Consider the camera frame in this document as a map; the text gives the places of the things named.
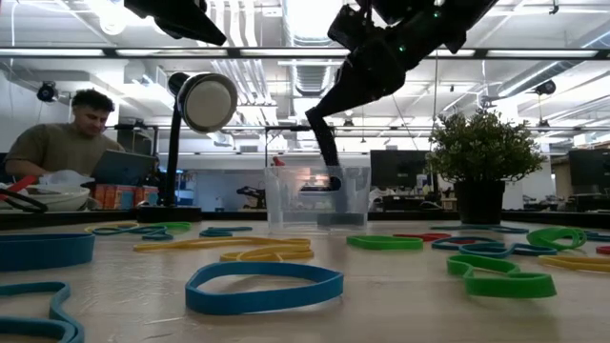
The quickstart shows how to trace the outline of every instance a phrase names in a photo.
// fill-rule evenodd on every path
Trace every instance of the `blue rubber band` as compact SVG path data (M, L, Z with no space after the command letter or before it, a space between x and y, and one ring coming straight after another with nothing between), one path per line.
M456 245L455 243L458 243L460 241L465 241L465 240L476 241L476 242L477 241L478 242L498 242L495 239L491 239L491 238L487 238L487 237L458 236L458 237L437 239L436 241L432 242L432 248L441 249L441 250L458 251L459 245Z
M61 305L70 297L70 285L63 282L39 282L0 286L0 296L55 292L51 298L49 319L0 316L0 333L56 339L58 343L85 342L85 329L65 313Z
M173 240L173 235L167 233L168 227L157 225L157 226L148 226L148 227L136 227L136 228L96 228L91 231L91 233L95 235L115 235L121 233L134 233L134 234L142 234L143 240L153 240L153 241L167 241Z
M458 226L434 226L431 230L445 230L445 231L462 231L462 230L485 230L498 233L517 233L524 234L529 233L527 229L509 228L502 225L474 225L474 224L462 224Z
M502 242L465 244L459 247L459 252L461 252L462 254L471 254L494 258L506 258L512 254L523 256L541 256L557 254L557 250L553 248L538 247L522 243L514 243L511 244L510 247L506 248L506 246Z
M231 237L232 232L246 232L252 231L251 227L233 227L233 228L215 228L209 227L208 229L199 233L199 237Z
M198 287L226 275L291 276L315 284L273 291L208 293ZM313 305L343 293L343 274L325 268L288 262L219 262L197 271L186 286L186 305L204 314L229 315L284 310Z
M0 272L62 268L91 262L90 233L0 235Z

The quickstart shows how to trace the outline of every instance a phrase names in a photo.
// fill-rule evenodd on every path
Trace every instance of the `red object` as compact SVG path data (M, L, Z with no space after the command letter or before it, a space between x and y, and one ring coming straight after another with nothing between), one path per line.
M11 191L11 192L22 191L23 189L27 188L29 185L33 184L37 180L38 180L38 178L36 176L26 176L26 177L22 178L21 180L19 180L18 182L15 182L14 184L12 184L12 186L8 187L7 191ZM7 198L8 197L6 195L0 195L0 201L4 201Z
M284 163L284 161L280 160L279 157L277 157L277 156L274 156L274 163L278 167L286 166L286 163Z
M410 238L421 238L424 242L433 242L437 239L449 238L451 234L447 233L420 233L420 234L395 234L394 237L410 237ZM460 240L455 244L473 244L476 243L474 240Z
M610 246L597 247L596 252L601 253L601 254L610 254Z

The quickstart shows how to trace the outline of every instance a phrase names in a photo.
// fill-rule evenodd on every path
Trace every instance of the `plastic container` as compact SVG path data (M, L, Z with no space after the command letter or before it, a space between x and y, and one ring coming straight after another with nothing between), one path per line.
M74 212L82 208L89 198L89 190L78 186L61 186L61 185L35 185L29 186L28 189L38 189L43 191L58 192L58 194L37 194L28 195L30 198L40 201L49 207L49 212ZM29 204L23 201L15 200L24 206ZM0 210L12 210L12 207L6 202L0 202Z
M272 167L265 170L272 232L363 232L367 228L369 167Z

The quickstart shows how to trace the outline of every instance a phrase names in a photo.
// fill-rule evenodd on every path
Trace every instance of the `computer monitor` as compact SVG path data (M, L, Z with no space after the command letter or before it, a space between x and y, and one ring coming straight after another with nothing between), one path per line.
M568 152L575 193L610 193L610 149Z
M426 174L428 151L371 151L371 185L376 187L417 186L417 176ZM432 176L427 175L428 185Z

